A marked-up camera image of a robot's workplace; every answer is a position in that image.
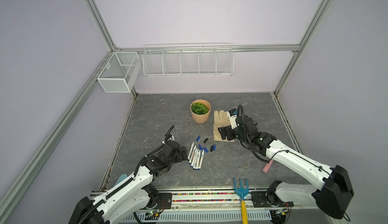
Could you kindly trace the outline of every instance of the potted plant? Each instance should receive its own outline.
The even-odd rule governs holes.
[[[191,116],[198,124],[205,123],[210,115],[210,103],[203,99],[197,99],[190,105]]]

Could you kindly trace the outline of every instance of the wire shelf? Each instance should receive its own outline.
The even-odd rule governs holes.
[[[97,80],[105,92],[131,92],[140,67],[137,52],[114,52]]]
[[[232,75],[232,46],[144,47],[145,76],[204,76]]]

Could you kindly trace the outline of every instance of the wire basket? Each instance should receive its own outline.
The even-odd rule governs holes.
[[[231,46],[174,47],[145,49],[145,76],[232,75]]]
[[[140,67],[137,52],[114,52],[97,79],[105,92],[131,92]]]

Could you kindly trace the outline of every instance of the glove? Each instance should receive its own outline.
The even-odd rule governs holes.
[[[220,110],[220,112],[218,112],[217,110],[215,110],[213,124],[213,137],[215,141],[228,141],[227,139],[223,140],[221,138],[220,133],[218,132],[219,127],[224,127],[228,125],[230,125],[228,112],[225,112],[224,110]]]

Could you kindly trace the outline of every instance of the succulent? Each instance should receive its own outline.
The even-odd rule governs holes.
[[[209,110],[208,110],[208,108],[206,107],[206,105],[204,105],[204,104],[201,103],[201,102],[194,103],[194,104],[191,106],[191,111],[192,111],[194,114],[197,114],[197,115],[204,115],[204,114],[206,114],[207,112],[209,112]]]

